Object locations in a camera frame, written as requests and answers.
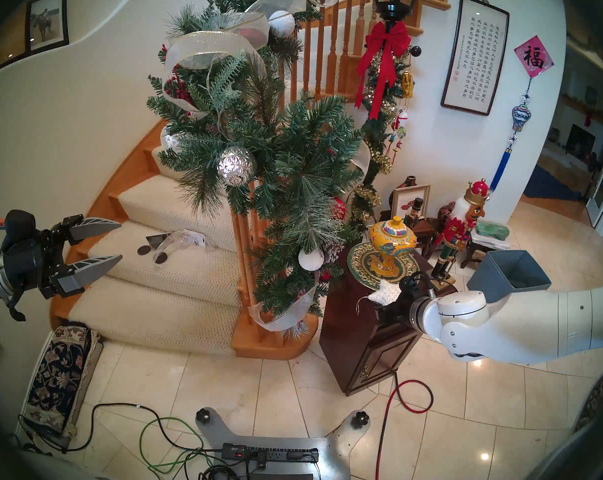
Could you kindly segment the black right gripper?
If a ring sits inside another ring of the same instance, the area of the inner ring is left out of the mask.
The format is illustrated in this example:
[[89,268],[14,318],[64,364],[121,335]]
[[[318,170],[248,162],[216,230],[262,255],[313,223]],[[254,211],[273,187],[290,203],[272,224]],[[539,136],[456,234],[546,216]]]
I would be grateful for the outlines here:
[[381,309],[381,324],[400,324],[413,327],[410,322],[410,309],[418,298],[418,287],[414,283],[400,284],[400,292],[395,301]]

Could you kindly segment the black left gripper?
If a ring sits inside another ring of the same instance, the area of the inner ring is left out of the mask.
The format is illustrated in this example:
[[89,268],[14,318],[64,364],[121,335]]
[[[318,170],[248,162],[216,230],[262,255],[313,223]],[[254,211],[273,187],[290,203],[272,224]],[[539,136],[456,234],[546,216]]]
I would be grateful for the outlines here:
[[117,221],[83,215],[66,217],[65,223],[41,231],[33,221],[5,221],[1,253],[10,296],[32,289],[39,289],[46,299],[83,293],[86,286],[107,274],[123,256],[89,257],[65,265],[62,257],[65,242],[78,245],[121,226]]

